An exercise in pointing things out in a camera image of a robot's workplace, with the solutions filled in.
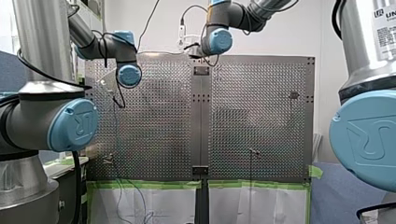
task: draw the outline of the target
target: green tape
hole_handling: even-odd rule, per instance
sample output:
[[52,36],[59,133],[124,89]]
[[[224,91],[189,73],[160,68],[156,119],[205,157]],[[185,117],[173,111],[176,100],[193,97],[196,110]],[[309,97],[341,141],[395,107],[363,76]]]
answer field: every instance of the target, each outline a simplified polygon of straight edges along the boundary
[[91,208],[92,208],[92,199],[95,189],[89,188],[87,184],[87,206],[88,206],[88,223],[91,224]]
[[94,181],[88,182],[89,189],[199,189],[200,181],[174,181],[174,182],[158,182],[143,180],[126,180],[119,181]]
[[81,203],[86,203],[88,201],[88,194],[84,194],[81,196]]
[[311,193],[312,193],[312,189],[311,189],[311,185],[309,185],[309,188],[307,189],[307,193],[306,193],[306,214],[305,214],[305,223],[309,224],[311,223]]
[[237,189],[242,187],[254,187],[260,189],[296,189],[307,190],[309,184],[287,184],[270,181],[250,181],[248,180],[209,180],[211,189]]
[[309,176],[317,178],[317,179],[321,179],[323,177],[323,171],[313,165],[309,166]]

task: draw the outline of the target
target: silver robot arm segment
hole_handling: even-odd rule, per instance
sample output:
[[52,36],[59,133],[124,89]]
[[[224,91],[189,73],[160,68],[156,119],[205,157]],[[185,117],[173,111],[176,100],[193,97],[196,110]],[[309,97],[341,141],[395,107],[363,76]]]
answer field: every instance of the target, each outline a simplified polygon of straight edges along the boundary
[[267,21],[291,0],[251,0],[245,7],[231,0],[212,0],[207,13],[206,36],[192,58],[218,55],[233,45],[229,28],[260,32]]

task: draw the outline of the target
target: wire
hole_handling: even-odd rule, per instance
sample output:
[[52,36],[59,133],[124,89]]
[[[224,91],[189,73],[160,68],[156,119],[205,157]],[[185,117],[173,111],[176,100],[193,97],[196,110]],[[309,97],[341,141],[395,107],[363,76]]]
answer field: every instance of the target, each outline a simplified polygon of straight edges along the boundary
[[70,7],[75,7],[76,9],[70,15],[68,15],[67,18],[70,18],[79,12],[79,5],[70,5]]
[[180,25],[184,25],[184,17],[186,16],[186,13],[187,13],[188,11],[190,11],[190,9],[192,9],[192,8],[194,8],[194,7],[198,7],[198,8],[200,8],[201,10],[203,10],[203,11],[205,11],[205,12],[207,13],[207,9],[206,9],[206,8],[201,7],[201,6],[199,6],[199,5],[192,5],[192,6],[188,7],[188,8],[183,12],[183,15],[181,15]]
[[148,21],[146,22],[146,27],[145,27],[145,29],[143,30],[143,33],[142,33],[142,34],[140,35],[140,37],[139,37],[139,45],[137,46],[137,51],[140,50],[140,44],[142,43],[143,35],[146,33],[147,29],[149,28],[149,22],[151,21],[151,18],[152,18],[152,16],[154,15],[155,9],[157,9],[157,6],[158,6],[159,3],[160,3],[160,0],[157,0],[157,2],[155,3],[154,8],[153,8],[152,11],[151,11],[151,14],[150,14],[149,17],[148,17]]
[[204,61],[207,63],[207,65],[209,65],[209,66],[211,66],[211,67],[216,67],[216,65],[218,65],[218,63],[219,63],[219,58],[220,58],[220,56],[219,55],[217,55],[218,57],[216,58],[216,61],[215,61],[215,63],[210,63],[206,58],[203,58],[204,59]]
[[16,100],[20,100],[20,96],[18,94],[13,94],[13,95],[9,95],[6,97],[2,97],[2,98],[0,98],[0,108],[5,105],[8,105],[9,103],[14,102]]
[[[207,24],[204,25],[204,29],[202,29],[202,32],[201,32],[201,42],[202,42],[202,40],[203,40],[203,38],[204,38],[204,32],[205,32],[206,26],[207,26]],[[216,59],[216,61],[215,61],[214,64],[211,64],[211,63],[206,59],[206,57],[204,57],[203,59],[204,59],[204,61],[207,63],[207,65],[209,65],[210,67],[215,67],[216,65],[218,65],[219,57],[220,57],[219,54],[218,54],[217,56],[218,56],[218,57],[217,57],[217,59]]]
[[117,98],[116,98],[115,95],[113,96],[113,102],[114,102],[120,109],[123,109],[123,108],[126,107],[126,103],[125,103],[125,99],[124,99],[124,97],[123,97],[122,90],[121,90],[121,87],[120,87],[120,81],[119,81],[119,79],[117,78],[117,74],[118,74],[118,73],[119,73],[119,69],[116,69],[116,82],[117,82],[117,88],[119,89],[119,93],[120,93],[120,98],[121,98],[121,100],[122,100],[122,104],[120,104],[120,102],[117,100]]
[[358,219],[361,219],[361,215],[363,215],[363,213],[379,210],[379,209],[385,209],[385,208],[396,208],[396,203],[383,203],[367,208],[362,208],[358,212],[356,212],[356,216],[358,217]]
[[92,31],[96,34],[99,34],[101,40],[103,40],[103,45],[105,46],[105,54],[102,52],[101,41],[99,41],[99,53],[105,60],[105,67],[107,67],[107,61],[108,61],[108,48],[107,48],[107,41],[105,39],[106,35],[111,35],[112,37],[116,37],[116,38],[122,40],[126,45],[132,47],[134,49],[135,53],[137,53],[136,46],[134,44],[132,44],[131,42],[129,42],[127,39],[123,38],[122,36],[112,34],[112,33],[103,33],[102,34],[100,31],[97,31],[97,30],[92,30]]
[[188,45],[188,46],[186,46],[185,48],[184,48],[184,50],[186,50],[186,49],[190,49],[190,48],[192,48],[192,47],[195,47],[195,46],[200,46],[198,43],[193,43],[193,44],[190,44],[190,45]]
[[46,78],[51,79],[53,81],[61,82],[63,84],[69,85],[69,86],[82,88],[85,91],[92,89],[92,86],[79,85],[79,84],[76,84],[76,83],[73,83],[73,82],[63,81],[63,80],[61,80],[59,78],[52,77],[52,76],[44,73],[43,71],[41,71],[40,69],[38,69],[37,67],[35,67],[34,65],[32,65],[26,59],[23,58],[23,56],[21,55],[21,49],[18,50],[17,57],[20,60],[20,62],[23,63],[23,65],[25,65],[26,67],[30,68],[31,70],[33,70],[34,72],[38,73],[39,75],[41,75],[43,77],[46,77]]
[[296,0],[289,7],[284,7],[284,8],[281,8],[281,9],[273,9],[273,8],[262,7],[262,6],[260,6],[258,3],[256,3],[254,1],[254,3],[256,4],[257,7],[261,8],[262,10],[268,11],[268,12],[284,12],[284,11],[287,11],[287,10],[291,9],[292,7],[295,7],[295,5],[297,5],[298,2],[300,2],[300,0]]
[[[117,117],[117,112],[116,112],[116,107],[115,107],[115,105],[116,105],[116,104],[113,105],[113,113],[114,113],[114,120],[115,120],[115,129],[116,129],[116,130],[115,130],[115,134],[116,134],[116,150],[119,151],[119,145],[120,145],[119,126],[120,126],[120,123],[119,123],[119,119],[118,119],[118,117]],[[114,170],[116,171],[117,178],[120,179],[120,172],[119,172],[119,169],[118,169],[116,163],[115,163],[115,162],[112,162],[112,164],[113,164]],[[143,222],[142,222],[142,223],[143,223],[143,224],[147,224],[147,222],[149,221],[149,219],[152,218],[154,214],[153,214],[153,213],[147,213],[147,207],[146,207],[145,196],[143,195],[143,192],[140,190],[140,188],[138,188],[137,185],[136,185],[134,182],[132,182],[131,180],[127,179],[126,181],[127,181],[128,183],[132,184],[132,185],[134,186],[134,188],[137,189],[137,191],[139,192],[139,194],[140,194],[140,196],[141,196],[141,198],[142,198],[143,207],[144,207],[144,210],[145,210],[145,215],[144,215],[144,217],[143,217]],[[119,204],[120,204],[120,198],[121,198],[121,196],[122,196],[122,195],[120,195],[120,197],[119,197],[119,202],[117,203],[117,215],[119,215]]]
[[341,4],[343,3],[343,0],[337,0],[334,4],[334,8],[332,9],[332,28],[334,29],[335,33],[340,39],[343,39],[340,26],[338,25],[337,22],[337,14],[338,14],[338,9],[340,8]]
[[132,222],[130,222],[130,221],[128,221],[128,220],[122,218],[121,215],[120,215],[120,202],[121,202],[121,199],[122,199],[123,187],[122,187],[122,185],[121,185],[121,183],[119,182],[118,179],[116,179],[116,182],[117,182],[117,184],[118,184],[119,187],[120,187],[120,197],[119,197],[119,200],[117,201],[117,216],[118,216],[119,219],[121,219],[122,221],[128,222],[129,224],[133,224]]
[[248,32],[246,32],[245,30],[242,30],[242,33],[244,33],[244,35],[250,35],[251,34],[251,19],[250,16],[248,14],[248,10],[244,5],[240,5],[242,10],[244,10],[244,15],[247,16],[247,22],[248,22]]
[[78,224],[79,210],[81,208],[81,165],[79,164],[78,153],[76,151],[73,151],[72,154],[73,154],[73,161],[75,164],[75,175],[76,175],[76,206],[75,206],[75,214],[73,217],[73,223]]

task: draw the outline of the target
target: black cable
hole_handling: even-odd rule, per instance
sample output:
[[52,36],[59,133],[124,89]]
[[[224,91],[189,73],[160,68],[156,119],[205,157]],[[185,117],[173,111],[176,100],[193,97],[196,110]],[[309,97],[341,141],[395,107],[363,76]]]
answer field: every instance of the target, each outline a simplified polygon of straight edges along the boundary
[[119,93],[120,93],[120,97],[121,97],[121,100],[122,100],[122,104],[120,104],[120,102],[117,100],[116,95],[113,96],[113,102],[114,102],[120,109],[123,109],[123,108],[126,107],[126,103],[125,103],[125,99],[124,99],[124,97],[123,97],[122,90],[121,90],[121,87],[120,87],[120,81],[119,81],[119,79],[117,78],[117,73],[118,73],[118,72],[119,72],[119,69],[116,69],[116,82],[117,82],[117,88],[119,89]]
[[216,67],[216,65],[218,65],[218,63],[219,63],[219,58],[220,58],[220,56],[219,55],[217,55],[218,57],[216,58],[216,61],[215,61],[215,63],[210,63],[206,58],[203,58],[204,59],[204,61],[207,63],[207,65],[209,65],[209,66],[211,66],[211,67]]
[[256,4],[257,7],[261,8],[262,10],[265,11],[269,11],[269,12],[283,12],[283,11],[287,11],[289,9],[291,9],[292,7],[295,7],[295,5],[297,5],[297,3],[300,2],[300,0],[296,0],[293,4],[291,4],[289,7],[284,7],[284,8],[280,8],[280,9],[273,9],[273,8],[267,8],[267,7],[262,7],[259,4],[257,4],[256,2],[254,2]]
[[12,103],[14,101],[19,101],[19,100],[20,100],[20,96],[18,94],[2,97],[2,98],[0,98],[0,108],[5,105],[8,105],[9,103]]
[[337,15],[338,15],[338,9],[340,8],[341,4],[343,3],[343,0],[337,0],[334,4],[334,8],[332,9],[332,28],[334,29],[335,33],[338,35],[340,39],[343,39],[340,26],[338,25],[337,22]]
[[193,43],[193,44],[190,44],[190,45],[186,46],[186,47],[184,48],[184,50],[190,49],[190,48],[195,47],[195,46],[198,46],[198,47],[199,47],[200,45],[199,45],[199,43]]
[[[97,30],[92,30],[92,32],[93,33],[96,33],[96,34],[99,34],[99,36],[100,36],[100,39],[99,39],[99,41],[98,41],[98,47],[99,47],[99,54],[100,54],[100,56],[102,56],[102,58],[104,59],[104,61],[105,61],[105,68],[107,68],[107,60],[108,60],[108,58],[107,58],[107,52],[108,52],[108,50],[107,50],[107,42],[106,42],[106,40],[104,39],[104,35],[101,33],[101,32],[99,32],[99,31],[97,31]],[[100,40],[103,40],[103,44],[105,45],[105,54],[103,54],[103,52],[102,52],[102,46],[101,46],[101,41]]]
[[68,15],[67,18],[70,18],[70,17],[76,15],[79,11],[79,5],[70,5],[70,7],[75,7],[76,9],[70,15]]
[[79,85],[79,84],[76,84],[76,83],[73,83],[73,82],[64,81],[64,80],[61,80],[61,79],[56,78],[56,77],[52,77],[52,76],[44,73],[43,71],[41,71],[40,69],[38,69],[37,67],[35,67],[34,65],[32,65],[26,59],[23,58],[23,56],[21,55],[21,49],[18,50],[17,57],[20,60],[20,62],[23,63],[23,65],[25,65],[26,67],[28,67],[29,69],[33,70],[34,72],[38,73],[39,75],[41,75],[43,77],[46,77],[46,78],[51,79],[53,81],[61,82],[63,84],[69,85],[69,86],[82,88],[85,91],[92,89],[92,86]]
[[199,6],[199,5],[192,5],[192,6],[188,7],[188,8],[183,12],[183,15],[181,15],[180,25],[184,25],[184,17],[186,16],[186,13],[187,13],[188,11],[190,11],[190,9],[192,9],[192,8],[194,8],[194,7],[198,7],[198,8],[202,9],[203,11],[205,11],[205,12],[207,13],[207,9],[206,9],[206,8],[201,7],[201,6]]
[[73,151],[72,154],[73,154],[73,161],[75,164],[75,175],[76,175],[76,207],[73,216],[73,223],[78,224],[79,210],[81,207],[81,165],[79,164],[78,153],[76,151]]
[[[204,25],[204,29],[202,29],[202,32],[201,32],[201,42],[202,42],[202,40],[204,38],[204,32],[205,32],[206,26],[207,26],[207,24]],[[217,59],[216,59],[214,64],[211,64],[205,57],[203,59],[207,63],[207,65],[209,65],[211,67],[216,67],[216,65],[218,65],[220,55],[218,54],[217,56],[218,57],[217,57]]]
[[250,19],[250,15],[248,14],[248,10],[244,5],[240,5],[242,10],[244,10],[244,15],[246,15],[247,17],[247,22],[248,22],[248,32],[242,30],[242,33],[244,33],[244,35],[250,35],[251,34],[251,19]]
[[148,21],[146,22],[146,27],[145,27],[145,29],[143,30],[143,33],[142,33],[142,34],[140,35],[140,37],[139,37],[139,45],[137,46],[137,51],[140,50],[140,44],[142,43],[143,35],[146,33],[147,29],[149,28],[149,22],[151,21],[151,18],[152,18],[152,16],[154,15],[155,9],[157,9],[157,6],[158,6],[159,3],[160,3],[160,0],[157,0],[157,2],[155,3],[154,8],[153,8],[152,11],[151,11],[151,14],[150,14],[149,17],[148,17]]
[[386,208],[396,208],[396,203],[383,203],[367,208],[362,208],[358,212],[356,212],[356,216],[358,217],[358,219],[361,219],[361,215],[363,215],[363,213]]

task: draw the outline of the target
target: metal pole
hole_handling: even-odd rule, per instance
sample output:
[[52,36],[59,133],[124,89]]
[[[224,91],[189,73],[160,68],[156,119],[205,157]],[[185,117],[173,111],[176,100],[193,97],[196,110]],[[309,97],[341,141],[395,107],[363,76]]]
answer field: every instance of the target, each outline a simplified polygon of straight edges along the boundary
[[[46,74],[72,81],[71,48],[64,0],[13,0],[23,57]],[[23,93],[81,91],[27,69]]]

